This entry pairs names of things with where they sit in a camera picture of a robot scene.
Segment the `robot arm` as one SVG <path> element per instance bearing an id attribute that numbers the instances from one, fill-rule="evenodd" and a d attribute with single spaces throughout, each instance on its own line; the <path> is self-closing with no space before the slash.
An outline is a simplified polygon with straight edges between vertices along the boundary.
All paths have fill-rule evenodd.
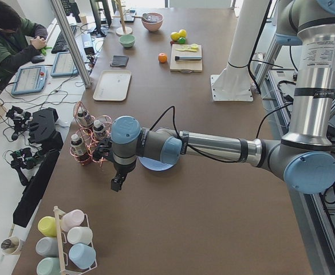
<path id="1" fill-rule="evenodd" d="M 222 163 L 249 163 L 272 172 L 304 194 L 335 182 L 335 159 L 327 138 L 335 98 L 335 1 L 280 1 L 277 39 L 302 44 L 289 130 L 280 140 L 233 139 L 177 129 L 143 128 L 131 116 L 111 130 L 116 170 L 111 189 L 119 191 L 138 157 L 174 165 L 184 154 Z"/>

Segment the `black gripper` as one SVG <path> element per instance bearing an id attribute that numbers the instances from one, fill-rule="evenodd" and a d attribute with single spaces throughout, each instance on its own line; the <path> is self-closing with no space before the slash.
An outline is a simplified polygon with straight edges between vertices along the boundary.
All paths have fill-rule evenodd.
<path id="1" fill-rule="evenodd" d="M 119 192 L 122 189 L 122 185 L 126 180 L 128 173 L 133 171 L 133 163 L 124 165 L 115 162 L 113 166 L 116 170 L 116 175 L 111 180 L 111 190 Z"/>

